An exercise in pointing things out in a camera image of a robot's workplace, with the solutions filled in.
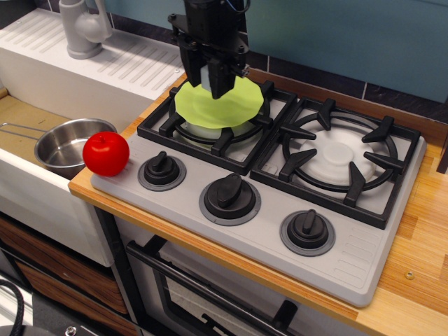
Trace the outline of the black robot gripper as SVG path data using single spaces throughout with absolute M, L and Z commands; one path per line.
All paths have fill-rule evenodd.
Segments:
M 168 22 L 177 42 L 183 67 L 193 87 L 201 85 L 200 69 L 207 65 L 213 99 L 235 86 L 235 76 L 249 73 L 249 47 L 239 33 L 245 25 L 250 1 L 184 1 L 185 13 L 172 13 Z

